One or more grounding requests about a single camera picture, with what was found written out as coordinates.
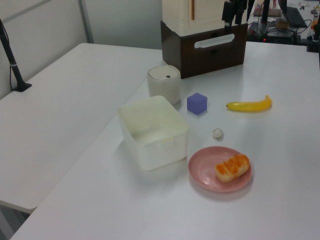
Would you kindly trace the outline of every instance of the bread roll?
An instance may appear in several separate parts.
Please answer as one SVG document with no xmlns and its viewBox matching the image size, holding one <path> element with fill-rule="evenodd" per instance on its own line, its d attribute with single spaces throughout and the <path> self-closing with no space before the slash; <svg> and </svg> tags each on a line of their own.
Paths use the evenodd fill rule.
<svg viewBox="0 0 320 240">
<path fill-rule="evenodd" d="M 244 154 L 239 154 L 215 165 L 214 170 L 219 180 L 228 183 L 243 175 L 249 168 L 249 158 Z"/>
</svg>

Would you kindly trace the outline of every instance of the orange topping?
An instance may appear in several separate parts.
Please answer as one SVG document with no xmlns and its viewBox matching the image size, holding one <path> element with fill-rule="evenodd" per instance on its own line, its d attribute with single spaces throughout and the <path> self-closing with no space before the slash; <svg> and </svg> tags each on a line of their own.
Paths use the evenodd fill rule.
<svg viewBox="0 0 320 240">
<path fill-rule="evenodd" d="M 222 164 L 217 164 L 216 166 L 216 170 L 221 173 L 221 174 L 226 174 L 226 170 L 225 167 Z"/>
<path fill-rule="evenodd" d="M 246 155 L 238 154 L 232 156 L 227 161 L 217 164 L 215 167 L 220 174 L 229 175 L 231 173 L 235 175 L 239 172 L 240 168 L 249 164 L 249 158 Z"/>
</svg>

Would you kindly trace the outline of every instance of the white wall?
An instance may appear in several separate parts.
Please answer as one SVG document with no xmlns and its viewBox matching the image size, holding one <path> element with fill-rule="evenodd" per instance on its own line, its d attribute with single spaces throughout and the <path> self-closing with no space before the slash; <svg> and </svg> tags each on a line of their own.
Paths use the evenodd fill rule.
<svg viewBox="0 0 320 240">
<path fill-rule="evenodd" d="M 4 27 L 25 82 L 78 44 L 87 42 L 78 0 L 51 0 L 4 23 Z M 0 99 L 11 91 L 9 66 L 0 44 Z"/>
<path fill-rule="evenodd" d="M 95 44 L 161 49 L 162 0 L 82 0 Z"/>
</svg>

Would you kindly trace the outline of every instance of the brown wooden box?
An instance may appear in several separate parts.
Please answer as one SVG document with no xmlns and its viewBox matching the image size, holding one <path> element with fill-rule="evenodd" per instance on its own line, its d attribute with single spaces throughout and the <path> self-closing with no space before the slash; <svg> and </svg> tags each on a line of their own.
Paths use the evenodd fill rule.
<svg viewBox="0 0 320 240">
<path fill-rule="evenodd" d="M 248 24 L 235 25 L 230 33 L 225 29 L 179 36 L 161 21 L 162 58 L 175 66 L 181 78 L 213 72 L 244 63 Z M 232 42 L 206 48 L 195 48 L 198 41 L 234 34 Z"/>
</svg>

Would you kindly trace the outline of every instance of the floor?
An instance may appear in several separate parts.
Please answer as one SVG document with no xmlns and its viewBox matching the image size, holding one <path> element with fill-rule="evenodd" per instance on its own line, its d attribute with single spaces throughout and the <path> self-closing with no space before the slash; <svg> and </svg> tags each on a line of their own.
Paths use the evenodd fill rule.
<svg viewBox="0 0 320 240">
<path fill-rule="evenodd" d="M 0 205 L 0 240 L 9 240 L 30 215 Z"/>
</svg>

